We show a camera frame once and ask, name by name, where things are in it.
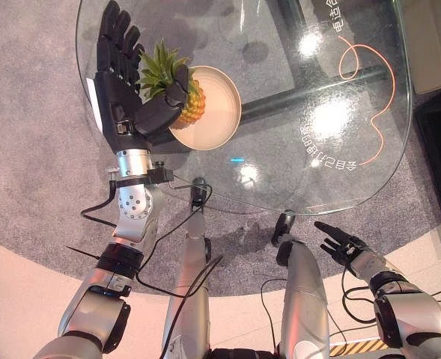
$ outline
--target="beige plate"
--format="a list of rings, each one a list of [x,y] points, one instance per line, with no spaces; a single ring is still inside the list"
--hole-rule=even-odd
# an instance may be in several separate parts
[[[194,150],[213,150],[225,144],[237,131],[242,114],[240,95],[230,78],[209,66],[195,66],[193,78],[205,95],[205,112],[185,129],[170,131],[182,144]]]

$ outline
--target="floor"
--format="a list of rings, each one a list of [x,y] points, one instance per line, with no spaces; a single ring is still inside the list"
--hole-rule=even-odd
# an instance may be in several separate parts
[[[105,169],[115,163],[95,128],[77,75],[77,6],[76,0],[43,1],[36,7],[26,0],[0,3],[1,358],[32,355],[55,335],[65,304],[93,264],[65,245],[98,254],[111,235],[109,228],[78,215],[106,196]],[[54,16],[51,8],[56,9]],[[172,228],[186,211],[185,200],[168,196],[159,232]],[[276,249],[269,244],[277,214],[222,197],[213,197],[206,213],[213,252],[225,254],[210,279],[212,328],[216,328],[212,343],[255,343],[258,349],[269,349],[267,323],[258,325],[262,308],[249,305],[249,300],[258,304],[261,283],[285,274],[275,264]],[[112,207],[100,215],[114,221],[117,210]],[[352,328],[355,323],[340,310],[338,301],[341,267],[319,249],[323,237],[312,225],[316,219],[298,218],[293,234],[314,252],[339,325]],[[398,255],[398,266],[425,290],[441,288],[441,211],[414,129],[398,170],[375,197],[321,220],[355,233],[383,254]],[[181,251],[177,243],[183,235],[182,230],[177,231],[160,245],[158,256],[145,269],[151,283],[172,287],[171,273],[177,270]],[[167,298],[140,286],[134,290],[137,293],[130,300],[142,314],[133,313],[130,328],[135,329],[124,341],[125,352],[119,349],[112,358],[130,358],[121,354],[133,348],[142,347],[152,355],[159,349]],[[281,285],[272,283],[269,291],[266,300],[278,329]],[[149,322],[141,320],[144,308],[152,315]],[[358,311],[368,316],[371,309],[359,307]],[[349,332],[347,338],[374,335],[365,330]],[[139,337],[145,338],[142,345]]]
[[[55,337],[58,320],[80,282],[1,245],[0,258],[0,358],[31,358]],[[423,290],[436,292],[441,289],[441,226],[393,251],[387,258]],[[341,307],[339,277],[337,274],[323,281],[330,313],[342,330],[363,326],[350,319]],[[345,283],[348,288],[360,284],[350,275]],[[283,295],[283,290],[276,290],[264,296],[277,338]],[[357,295],[370,296],[366,291]],[[127,302],[132,306],[127,330],[121,345],[109,358],[156,358],[168,299],[163,295],[132,293]],[[372,314],[366,304],[352,302],[350,309],[362,318]],[[331,332],[337,331],[331,322],[329,327]],[[358,340],[378,334],[376,328],[368,328],[345,335],[347,340]],[[210,298],[210,341],[213,348],[271,350],[270,327],[259,294]],[[341,335],[331,338],[332,345],[342,342]]]

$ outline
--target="pineapple crown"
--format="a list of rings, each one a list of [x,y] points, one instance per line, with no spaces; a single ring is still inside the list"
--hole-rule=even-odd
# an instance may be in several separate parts
[[[189,60],[186,57],[178,58],[178,49],[168,49],[163,39],[155,44],[153,57],[146,52],[140,55],[145,68],[141,71],[141,78],[137,83],[142,84],[142,90],[147,90],[145,96],[148,99],[162,93],[167,86],[173,84],[177,68]],[[192,85],[194,71],[195,69],[189,68],[189,93],[197,94],[196,88]]]

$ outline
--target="glass tabletop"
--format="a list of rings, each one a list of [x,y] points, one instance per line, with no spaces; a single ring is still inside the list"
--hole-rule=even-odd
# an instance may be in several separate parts
[[[82,0],[79,74],[96,72],[107,0]],[[401,160],[410,77],[397,1],[123,0],[148,53],[168,47],[226,73],[242,99],[234,136],[190,150],[170,132],[153,159],[214,192],[301,215],[350,208],[377,193]]]

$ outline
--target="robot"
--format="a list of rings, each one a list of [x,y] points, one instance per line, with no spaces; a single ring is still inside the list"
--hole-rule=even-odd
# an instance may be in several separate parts
[[[65,310],[58,337],[34,359],[100,359],[115,350],[130,314],[126,300],[134,278],[158,241],[157,220],[164,205],[158,184],[174,177],[162,162],[152,164],[150,152],[153,139],[182,111],[189,70],[180,66],[165,93],[142,103],[136,82],[144,49],[137,43],[137,27],[126,32],[129,24],[130,15],[110,1],[100,25],[95,96],[91,98],[100,114],[102,133],[118,160],[109,199],[118,192],[119,219],[112,240]],[[210,349],[206,277],[198,282],[215,261],[210,259],[210,243],[204,237],[207,187],[203,179],[196,179],[191,189],[183,264],[168,306],[161,358],[328,358],[323,281],[306,244],[289,234],[294,223],[289,212],[280,216],[272,239],[279,248],[277,263],[288,267],[282,338],[276,353]],[[406,358],[441,358],[441,306],[437,301],[358,237],[322,222],[314,225],[332,238],[325,239],[322,249],[368,284],[382,341],[399,348]]]

